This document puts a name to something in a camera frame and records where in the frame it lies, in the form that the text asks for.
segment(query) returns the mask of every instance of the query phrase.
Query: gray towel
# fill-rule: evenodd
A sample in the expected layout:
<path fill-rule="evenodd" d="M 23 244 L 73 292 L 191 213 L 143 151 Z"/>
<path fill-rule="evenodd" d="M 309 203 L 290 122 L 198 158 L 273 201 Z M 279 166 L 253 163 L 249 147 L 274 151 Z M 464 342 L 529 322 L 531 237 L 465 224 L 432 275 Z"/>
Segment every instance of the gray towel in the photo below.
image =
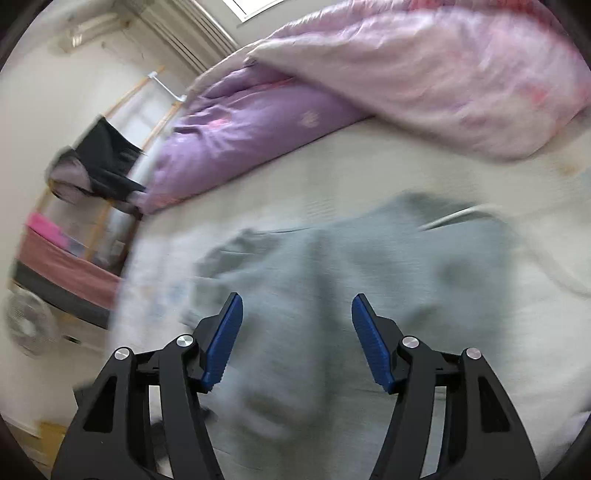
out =
<path fill-rule="evenodd" d="M 188 325 L 232 291 L 244 300 L 223 380 L 202 396 L 219 416 L 209 430 L 228 478 L 369 478 L 395 398 L 374 383 L 353 328 L 360 292 L 434 349 L 478 343 L 494 356 L 507 321 L 504 225 L 474 214 L 419 229 L 466 206 L 404 194 L 356 219 L 245 231 L 198 265 Z M 424 472 L 437 463 L 438 445 L 429 450 Z"/>

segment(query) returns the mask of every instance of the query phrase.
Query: wooden clothes rack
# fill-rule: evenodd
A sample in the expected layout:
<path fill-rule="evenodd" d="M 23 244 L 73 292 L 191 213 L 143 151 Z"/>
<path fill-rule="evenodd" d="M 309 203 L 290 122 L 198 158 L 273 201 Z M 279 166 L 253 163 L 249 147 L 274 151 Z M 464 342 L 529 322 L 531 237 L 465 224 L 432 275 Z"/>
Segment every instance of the wooden clothes rack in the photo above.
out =
<path fill-rule="evenodd" d="M 150 80 L 155 79 L 155 76 L 159 73 L 162 73 L 164 71 L 164 69 L 165 69 L 164 66 L 160 66 L 156 71 L 150 73 L 145 78 L 143 78 L 133 88 L 131 88 L 126 94 L 124 94 L 121 98 L 119 98 L 117 103 L 114 104 L 111 108 L 109 108 L 105 112 L 104 117 L 106 119 L 113 117 L 113 115 L 116 114 L 117 111 L 119 111 L 119 109 L 122 106 L 124 106 L 124 104 L 129 102 L 141 89 L 143 89 L 150 82 Z M 158 136 L 161 134 L 164 127 L 166 127 L 168 122 L 170 122 L 170 120 L 175 116 L 175 114 L 178 112 L 181 105 L 183 104 L 182 100 L 183 99 L 178 99 L 176 97 L 175 102 L 173 102 L 173 104 L 171 105 L 168 112 L 166 112 L 166 114 L 160 119 L 158 124 L 152 129 L 152 131 L 149 133 L 149 135 L 144 140 L 144 143 L 141 145 L 141 149 L 143 150 L 143 152 L 146 152 L 146 150 L 149 149 L 150 146 L 152 146 L 152 143 L 156 140 L 156 138 L 158 138 Z M 43 195 L 38 200 L 37 205 L 35 207 L 35 211 L 37 213 L 43 213 L 45 208 L 47 208 L 47 205 L 49 204 L 49 201 L 52 198 L 52 196 L 53 196 L 53 192 L 51 191 L 51 183 L 49 183 L 47 188 L 45 189 Z M 89 239 L 88 243 L 86 244 L 83 258 L 88 261 L 90 261 L 93 258 L 94 254 L 98 248 L 99 242 L 100 242 L 101 238 L 103 237 L 103 234 L 105 233 L 106 224 L 109 219 L 109 212 L 111 211 L 111 208 L 115 204 L 115 202 L 113 200 L 106 200 L 105 202 L 106 202 L 105 205 L 103 206 L 103 208 L 101 208 L 101 210 L 97 216 L 96 222 L 95 222 L 92 230 L 90 231 L 90 239 Z M 137 221 L 134 223 L 134 225 L 132 227 L 132 231 L 135 231 L 136 229 L 137 229 Z"/>

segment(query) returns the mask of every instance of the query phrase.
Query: pink blanket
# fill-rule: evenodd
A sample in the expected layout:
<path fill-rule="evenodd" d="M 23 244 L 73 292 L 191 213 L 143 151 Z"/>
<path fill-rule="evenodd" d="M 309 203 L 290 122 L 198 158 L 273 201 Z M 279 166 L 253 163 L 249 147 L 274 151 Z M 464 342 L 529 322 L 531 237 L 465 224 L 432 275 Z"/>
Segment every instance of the pink blanket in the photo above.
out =
<path fill-rule="evenodd" d="M 355 0 L 287 24 L 202 75 L 260 61 L 445 142 L 501 158 L 589 104 L 591 72 L 537 0 Z"/>

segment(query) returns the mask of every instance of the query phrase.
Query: bedding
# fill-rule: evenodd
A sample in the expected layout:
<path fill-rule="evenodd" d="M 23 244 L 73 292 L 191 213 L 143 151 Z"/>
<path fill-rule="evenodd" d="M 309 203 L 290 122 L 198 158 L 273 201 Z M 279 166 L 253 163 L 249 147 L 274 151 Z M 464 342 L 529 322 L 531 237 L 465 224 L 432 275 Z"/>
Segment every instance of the bedding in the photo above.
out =
<path fill-rule="evenodd" d="M 421 230 L 468 206 L 406 193 L 353 219 L 290 231 L 247 230 L 200 261 L 190 285 L 188 326 L 216 314 L 233 291 L 244 299 L 244 331 L 223 384 L 206 400 L 227 436 L 292 444 L 323 430 L 334 454 L 348 457 L 342 467 L 347 473 L 329 477 L 367 477 L 375 463 L 369 452 L 380 448 L 392 405 L 386 398 L 374 401 L 381 388 L 367 375 L 351 324 L 359 292 L 403 332 L 442 351 L 461 352 L 475 337 L 483 339 L 479 347 L 487 355 L 502 349 L 509 321 L 507 226 L 475 214 Z M 372 395 L 358 397 L 356 410 L 341 411 L 339 422 L 381 434 L 363 435 L 363 442 L 358 437 L 350 449 L 324 413 L 334 414 L 354 390 Z M 363 417 L 360 412 L 368 410 L 372 415 Z M 259 462 L 273 463 L 263 454 Z M 427 459 L 431 471 L 437 460 Z M 323 470 L 325 461 L 314 463 Z"/>
<path fill-rule="evenodd" d="M 499 205 L 561 265 L 591 284 L 591 228 L 583 221 L 588 210 L 581 202 L 580 186 L 560 173 L 566 162 L 575 168 L 591 166 L 589 127 L 587 120 L 576 119 L 530 161 L 494 164 L 441 148 L 378 119 L 364 120 L 149 216 L 126 267 L 108 351 L 121 345 L 135 352 L 159 349 L 189 332 L 184 322 L 196 264 L 243 229 L 292 229 L 351 218 L 408 189 Z M 514 402 L 547 472 L 572 441 L 574 434 L 563 435 L 565 426 L 589 411 L 590 300 L 557 287 L 519 242 L 511 252 L 511 265 L 512 294 L 509 316 L 499 333 L 501 350 L 484 348 L 483 353 Z M 354 335 L 350 318 L 340 321 L 341 328 Z M 486 344 L 483 337 L 469 340 L 475 346 Z M 373 385 L 366 364 L 360 368 L 366 368 L 367 384 Z M 203 404 L 212 402 L 215 407 L 226 380 L 231 377 L 202 397 Z M 338 446 L 326 430 L 316 432 L 312 441 L 277 444 L 253 441 L 250 435 L 236 437 L 223 419 L 208 423 L 225 476 L 343 480 L 349 469 L 354 470 L 347 458 L 354 457 L 352 452 L 364 441 L 368 457 L 376 458 L 387 424 L 382 429 L 367 425 L 375 425 L 375 415 L 393 408 L 394 402 L 378 394 L 376 385 L 376 391 L 339 382 L 334 387 L 340 388 L 338 393 L 347 392 L 327 414 L 332 438 L 344 439 Z M 368 400 L 376 402 L 374 408 L 360 408 Z M 344 420 L 354 417 L 356 421 Z M 302 458 L 320 458 L 322 468 Z M 370 474 L 361 473 L 361 478 Z"/>
<path fill-rule="evenodd" d="M 591 72 L 535 0 L 358 0 L 287 24 L 192 91 L 138 194 L 144 213 L 369 115 L 524 157 L 589 103 Z"/>

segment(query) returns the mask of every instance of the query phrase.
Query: wooden pole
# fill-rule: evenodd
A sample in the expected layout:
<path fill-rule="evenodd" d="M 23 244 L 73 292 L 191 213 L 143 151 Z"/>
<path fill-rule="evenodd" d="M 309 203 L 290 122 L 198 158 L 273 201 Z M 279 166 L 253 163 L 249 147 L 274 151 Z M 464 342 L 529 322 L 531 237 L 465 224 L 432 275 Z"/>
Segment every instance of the wooden pole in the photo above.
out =
<path fill-rule="evenodd" d="M 35 211 L 37 213 L 43 213 L 43 210 L 47 207 L 49 200 L 51 200 L 51 188 L 45 187 L 45 191 L 43 191 L 43 195 L 37 200 L 37 205 L 35 206 Z"/>
<path fill-rule="evenodd" d="M 84 250 L 84 260 L 92 260 L 92 257 L 96 252 L 96 247 L 98 246 L 99 241 L 105 232 L 107 220 L 109 218 L 109 211 L 113 205 L 115 205 L 113 200 L 107 200 L 107 203 L 103 206 L 103 208 L 101 208 L 99 216 L 96 219 L 96 223 L 90 232 L 88 246 Z"/>
<path fill-rule="evenodd" d="M 160 67 L 158 67 L 156 69 L 156 73 L 162 73 L 164 71 L 164 66 L 161 65 Z M 123 97 L 121 97 L 116 104 L 114 104 L 111 108 L 109 108 L 105 114 L 104 117 L 109 119 L 111 118 L 114 114 L 117 113 L 117 110 L 119 110 L 122 106 L 124 106 L 124 104 L 126 104 L 127 102 L 129 102 L 129 100 L 136 94 L 138 93 L 142 88 L 144 88 L 148 82 L 150 81 L 150 77 L 146 76 L 145 78 L 143 78 L 140 82 L 138 82 L 138 84 L 133 87 L 129 92 L 127 92 L 125 95 L 123 95 Z"/>
<path fill-rule="evenodd" d="M 154 140 L 158 138 L 164 127 L 166 127 L 168 122 L 170 122 L 171 118 L 176 115 L 181 106 L 183 106 L 182 102 L 174 102 L 172 104 L 168 112 L 166 112 L 166 114 L 160 119 L 160 122 L 158 122 L 154 129 L 150 132 L 148 138 L 144 140 L 144 143 L 142 145 L 142 150 L 144 152 L 146 152 L 152 146 Z"/>

